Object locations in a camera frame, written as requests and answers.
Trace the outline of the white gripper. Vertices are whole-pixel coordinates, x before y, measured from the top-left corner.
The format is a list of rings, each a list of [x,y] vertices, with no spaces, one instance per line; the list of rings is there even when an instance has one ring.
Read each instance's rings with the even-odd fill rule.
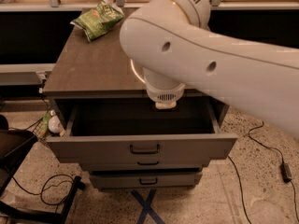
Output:
[[[148,96],[156,102],[155,107],[160,110],[174,108],[183,95],[185,84],[147,68],[143,72]]]

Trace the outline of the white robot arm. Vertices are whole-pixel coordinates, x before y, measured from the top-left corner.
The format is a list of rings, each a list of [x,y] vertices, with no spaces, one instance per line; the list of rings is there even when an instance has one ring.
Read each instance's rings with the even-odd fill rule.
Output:
[[[299,49],[208,30],[208,0],[151,0],[123,23],[124,52],[299,138]]]

